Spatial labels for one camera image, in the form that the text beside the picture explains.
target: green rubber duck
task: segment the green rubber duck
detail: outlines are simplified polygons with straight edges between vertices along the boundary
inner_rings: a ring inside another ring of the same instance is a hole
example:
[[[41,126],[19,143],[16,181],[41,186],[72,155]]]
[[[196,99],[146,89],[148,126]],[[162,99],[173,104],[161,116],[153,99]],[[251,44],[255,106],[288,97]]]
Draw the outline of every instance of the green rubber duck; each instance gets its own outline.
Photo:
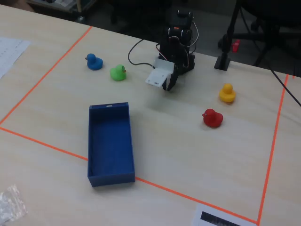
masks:
[[[123,65],[117,65],[116,67],[111,68],[110,75],[111,78],[115,81],[122,81],[127,78],[126,69]]]

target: red rubber duck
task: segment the red rubber duck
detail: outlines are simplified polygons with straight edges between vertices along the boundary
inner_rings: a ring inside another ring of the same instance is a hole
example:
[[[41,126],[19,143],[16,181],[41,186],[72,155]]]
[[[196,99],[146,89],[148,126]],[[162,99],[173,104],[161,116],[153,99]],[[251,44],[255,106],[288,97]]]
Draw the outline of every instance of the red rubber duck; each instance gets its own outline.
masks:
[[[204,117],[204,123],[212,128],[217,128],[222,123],[222,114],[217,113],[213,109],[207,109],[203,114],[203,117]]]

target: yellow rubber duck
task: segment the yellow rubber duck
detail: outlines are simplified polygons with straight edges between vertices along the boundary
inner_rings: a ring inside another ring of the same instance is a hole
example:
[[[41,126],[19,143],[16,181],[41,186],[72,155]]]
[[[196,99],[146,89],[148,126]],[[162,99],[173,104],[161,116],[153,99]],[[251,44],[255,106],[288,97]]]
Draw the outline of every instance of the yellow rubber duck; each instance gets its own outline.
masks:
[[[224,102],[231,103],[235,100],[236,92],[233,90],[231,83],[225,83],[220,91],[220,99]]]

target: red object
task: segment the red object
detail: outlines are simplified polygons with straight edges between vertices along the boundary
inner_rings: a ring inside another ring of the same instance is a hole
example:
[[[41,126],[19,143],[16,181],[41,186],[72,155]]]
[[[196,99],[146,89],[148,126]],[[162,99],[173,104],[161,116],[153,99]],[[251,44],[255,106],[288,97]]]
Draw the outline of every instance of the red object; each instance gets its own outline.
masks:
[[[240,40],[239,39],[237,39],[235,41],[235,43],[232,44],[232,51],[233,51],[233,53],[236,53],[238,51],[239,44],[240,44]]]
[[[203,114],[204,117],[204,123],[212,128],[217,128],[222,123],[222,114],[217,113],[213,109],[207,109],[205,113]]]

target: black wire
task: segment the black wire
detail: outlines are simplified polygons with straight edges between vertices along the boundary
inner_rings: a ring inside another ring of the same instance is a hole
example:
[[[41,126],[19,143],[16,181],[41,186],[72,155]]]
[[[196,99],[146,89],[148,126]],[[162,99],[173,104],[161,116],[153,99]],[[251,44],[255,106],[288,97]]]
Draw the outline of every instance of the black wire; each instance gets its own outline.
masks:
[[[196,49],[197,49],[197,43],[194,43],[194,50],[190,54],[194,53]]]
[[[160,45],[159,43],[156,44],[156,49],[158,50],[159,54],[164,58],[164,60],[168,61],[166,56],[164,56],[161,52],[160,52],[160,49],[158,49],[158,45]]]
[[[256,41],[254,40],[254,38],[252,38],[251,36],[251,31],[246,23],[246,19],[244,17],[244,14],[243,14],[243,10],[242,8],[240,8],[240,14],[241,14],[241,18],[243,19],[244,21],[244,24],[246,26],[246,29],[248,30],[248,33],[250,35],[250,38],[252,39],[254,45],[256,46],[257,50],[261,53],[261,50],[259,48],[259,46],[257,45]],[[285,86],[285,84],[283,84],[283,82],[281,81],[281,79],[276,75],[276,73],[273,71],[273,69],[271,68],[269,62],[263,58],[265,60],[265,63],[267,64],[268,68],[270,69],[270,71],[273,73],[273,75],[276,77],[276,79],[281,83],[281,85],[283,86],[283,88],[285,88],[285,90],[289,93],[289,95],[291,95],[291,97],[297,102],[297,104],[301,107],[301,103],[295,98],[295,96],[288,90],[288,88]]]
[[[132,65],[149,65],[151,67],[153,67],[153,65],[149,64],[149,63],[138,63],[138,64],[134,64],[131,60],[130,60],[130,54],[132,52],[132,50],[136,47],[136,45],[138,45],[140,42],[142,42],[144,39],[141,39],[139,42],[137,42],[132,48],[131,50],[129,51],[128,55],[127,55],[127,59],[129,60],[129,62],[132,64]]]

